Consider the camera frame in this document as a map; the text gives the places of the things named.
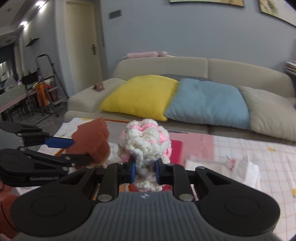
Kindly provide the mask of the white pink crochet toy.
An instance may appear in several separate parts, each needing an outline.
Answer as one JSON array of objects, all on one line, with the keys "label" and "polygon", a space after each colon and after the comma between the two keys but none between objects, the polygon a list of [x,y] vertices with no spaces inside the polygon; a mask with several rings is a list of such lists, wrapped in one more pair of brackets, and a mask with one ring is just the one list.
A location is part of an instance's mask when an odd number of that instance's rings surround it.
[{"label": "white pink crochet toy", "polygon": [[117,154],[123,162],[134,158],[133,185],[141,192],[163,190],[156,181],[154,162],[161,159],[164,164],[170,163],[171,153],[168,131],[152,119],[129,122],[119,137]]}]

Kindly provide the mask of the white crinkled plastic bag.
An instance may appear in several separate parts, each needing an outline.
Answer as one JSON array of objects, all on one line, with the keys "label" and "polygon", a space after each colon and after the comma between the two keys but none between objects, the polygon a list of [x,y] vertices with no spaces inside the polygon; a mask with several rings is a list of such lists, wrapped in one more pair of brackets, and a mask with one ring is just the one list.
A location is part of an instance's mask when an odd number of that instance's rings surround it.
[{"label": "white crinkled plastic bag", "polygon": [[259,167],[250,160],[249,156],[238,159],[226,156],[210,160],[191,155],[185,161],[186,170],[194,171],[198,166],[203,166],[251,188],[261,190]]}]

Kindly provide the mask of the pink paper mat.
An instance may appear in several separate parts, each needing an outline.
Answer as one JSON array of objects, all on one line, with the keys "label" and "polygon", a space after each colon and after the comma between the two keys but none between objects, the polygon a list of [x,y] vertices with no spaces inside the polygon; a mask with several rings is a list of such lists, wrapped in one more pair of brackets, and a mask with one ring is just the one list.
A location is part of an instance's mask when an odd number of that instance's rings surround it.
[{"label": "pink paper mat", "polygon": [[214,159],[214,136],[202,133],[169,132],[170,140],[183,142],[183,164],[191,156]]}]

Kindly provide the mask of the beige fabric sofa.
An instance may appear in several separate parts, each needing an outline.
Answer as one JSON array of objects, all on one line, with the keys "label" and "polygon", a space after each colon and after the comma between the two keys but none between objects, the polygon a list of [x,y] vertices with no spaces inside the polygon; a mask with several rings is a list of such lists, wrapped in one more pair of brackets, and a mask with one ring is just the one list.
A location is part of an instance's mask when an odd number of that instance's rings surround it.
[{"label": "beige fabric sofa", "polygon": [[[114,90],[125,84],[128,80],[144,75],[160,75],[173,78],[180,83],[183,78],[211,81],[220,84],[234,86],[246,86],[253,89],[266,90],[282,97],[294,97],[295,90],[291,78],[272,69],[257,65],[240,63],[235,61],[207,59],[197,57],[149,57],[138,59],[126,59],[116,66],[113,76],[103,81],[105,90],[97,92],[93,87],[88,87],[73,95],[68,101],[68,110],[65,121],[73,118],[105,118],[114,121],[143,120],[137,116],[124,113],[109,113],[101,111],[100,105]],[[206,134],[217,134],[223,137],[247,138],[264,142],[276,142],[294,145],[294,142],[273,138],[252,131],[231,128],[226,126],[211,126],[203,124],[184,123],[170,120],[158,121],[159,125],[167,123],[170,127],[204,131]]]}]

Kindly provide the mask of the metal step ladder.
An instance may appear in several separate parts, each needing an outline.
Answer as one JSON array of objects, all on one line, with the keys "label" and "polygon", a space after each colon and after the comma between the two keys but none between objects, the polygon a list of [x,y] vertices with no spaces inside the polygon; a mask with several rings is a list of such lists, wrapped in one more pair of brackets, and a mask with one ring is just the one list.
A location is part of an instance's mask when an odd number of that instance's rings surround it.
[{"label": "metal step ladder", "polygon": [[[46,59],[51,67],[51,74],[45,76],[42,72],[41,64],[39,61],[41,59]],[[58,118],[59,114],[56,110],[61,103],[66,103],[69,99],[67,91],[60,80],[58,73],[56,72],[55,65],[52,62],[48,54],[38,55],[35,59],[37,65],[37,73],[39,74],[40,80],[38,84],[42,84],[44,94],[45,94],[45,106],[42,107],[42,110],[53,111],[53,114]]]}]

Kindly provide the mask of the dining table with cloth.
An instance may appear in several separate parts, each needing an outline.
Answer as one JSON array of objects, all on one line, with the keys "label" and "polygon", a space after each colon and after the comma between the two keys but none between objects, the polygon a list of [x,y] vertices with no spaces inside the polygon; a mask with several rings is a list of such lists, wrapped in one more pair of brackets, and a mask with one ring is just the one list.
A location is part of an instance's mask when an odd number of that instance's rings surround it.
[{"label": "dining table with cloth", "polygon": [[4,82],[4,87],[1,88],[1,91],[3,90],[3,93],[1,93],[1,121],[11,118],[9,109],[25,100],[27,94],[35,93],[33,90],[35,83],[36,81],[33,81],[31,84],[24,85],[22,82],[16,81],[13,77],[9,77]]}]

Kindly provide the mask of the small brown card stand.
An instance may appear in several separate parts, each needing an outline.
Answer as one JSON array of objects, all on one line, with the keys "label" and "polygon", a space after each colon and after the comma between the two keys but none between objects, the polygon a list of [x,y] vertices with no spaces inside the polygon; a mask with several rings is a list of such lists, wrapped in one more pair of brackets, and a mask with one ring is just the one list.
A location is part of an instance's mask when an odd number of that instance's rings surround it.
[{"label": "small brown card stand", "polygon": [[105,90],[103,82],[97,83],[93,86],[93,90],[97,91],[97,92],[102,92],[103,90]]}]

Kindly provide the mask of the light blue cushion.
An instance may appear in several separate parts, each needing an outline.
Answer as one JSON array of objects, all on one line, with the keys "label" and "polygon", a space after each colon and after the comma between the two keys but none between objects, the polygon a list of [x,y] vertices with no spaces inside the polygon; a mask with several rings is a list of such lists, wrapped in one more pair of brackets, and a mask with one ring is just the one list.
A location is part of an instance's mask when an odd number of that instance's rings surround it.
[{"label": "light blue cushion", "polygon": [[164,116],[184,123],[250,128],[249,110],[234,86],[183,78]]}]

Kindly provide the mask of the yellow cushion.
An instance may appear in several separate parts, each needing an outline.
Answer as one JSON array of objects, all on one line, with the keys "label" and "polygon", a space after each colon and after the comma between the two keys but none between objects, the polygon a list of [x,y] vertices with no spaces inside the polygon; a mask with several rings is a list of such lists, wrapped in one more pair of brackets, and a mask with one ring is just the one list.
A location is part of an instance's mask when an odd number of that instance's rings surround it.
[{"label": "yellow cushion", "polygon": [[100,105],[109,113],[124,113],[139,118],[167,121],[165,110],[179,82],[160,75],[137,76],[114,90]]}]

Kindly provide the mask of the cream door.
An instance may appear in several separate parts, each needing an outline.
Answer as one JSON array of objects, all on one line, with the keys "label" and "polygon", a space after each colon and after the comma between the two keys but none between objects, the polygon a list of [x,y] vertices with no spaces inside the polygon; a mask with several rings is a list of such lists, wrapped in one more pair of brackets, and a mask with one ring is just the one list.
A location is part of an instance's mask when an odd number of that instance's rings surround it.
[{"label": "cream door", "polygon": [[80,92],[102,80],[94,6],[86,1],[67,1],[65,18],[73,81]]}]

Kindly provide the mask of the beige cushion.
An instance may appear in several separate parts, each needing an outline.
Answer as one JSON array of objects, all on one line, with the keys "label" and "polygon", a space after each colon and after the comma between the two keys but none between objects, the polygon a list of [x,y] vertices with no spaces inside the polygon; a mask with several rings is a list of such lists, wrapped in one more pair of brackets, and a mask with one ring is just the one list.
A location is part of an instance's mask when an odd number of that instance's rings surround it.
[{"label": "beige cushion", "polygon": [[295,141],[295,98],[282,97],[266,90],[238,87],[250,116],[250,129],[256,133]]}]

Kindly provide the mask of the pink plush on sofa back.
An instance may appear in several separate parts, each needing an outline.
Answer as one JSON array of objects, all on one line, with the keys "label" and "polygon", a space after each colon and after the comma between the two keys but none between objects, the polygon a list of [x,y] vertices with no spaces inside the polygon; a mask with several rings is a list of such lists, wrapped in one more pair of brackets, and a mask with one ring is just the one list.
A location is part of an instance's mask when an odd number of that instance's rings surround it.
[{"label": "pink plush on sofa back", "polygon": [[149,58],[149,57],[167,57],[168,53],[165,51],[162,52],[139,52],[139,53],[128,53],[125,56],[125,59],[134,59],[134,58]]}]

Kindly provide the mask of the landscape painting right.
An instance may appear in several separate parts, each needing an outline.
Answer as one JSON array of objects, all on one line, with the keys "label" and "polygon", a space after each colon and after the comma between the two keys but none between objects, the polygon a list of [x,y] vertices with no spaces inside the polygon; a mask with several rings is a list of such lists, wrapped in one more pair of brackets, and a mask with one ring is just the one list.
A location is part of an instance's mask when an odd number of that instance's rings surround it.
[{"label": "landscape painting right", "polygon": [[262,13],[268,14],[284,22],[295,26],[295,9],[284,0],[258,0],[259,9]]}]

